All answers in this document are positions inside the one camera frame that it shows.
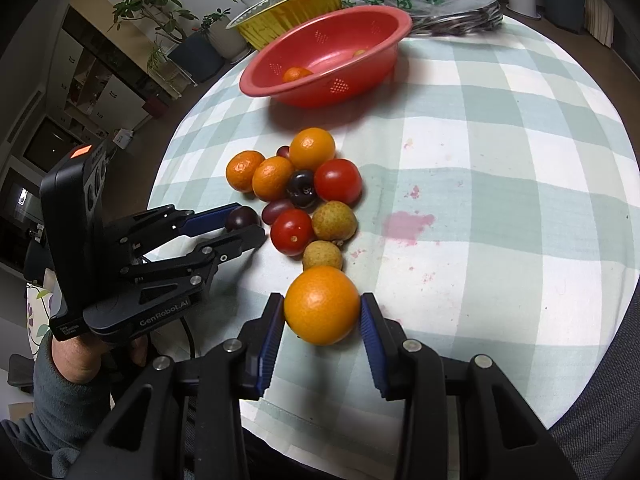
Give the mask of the person's left hand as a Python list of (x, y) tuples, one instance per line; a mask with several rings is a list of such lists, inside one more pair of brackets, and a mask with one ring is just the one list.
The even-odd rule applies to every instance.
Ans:
[(56, 370), (68, 382), (85, 385), (102, 367), (110, 373), (124, 374), (145, 366), (149, 337), (142, 336), (122, 346), (112, 347), (93, 335), (66, 340), (51, 339), (51, 358)]

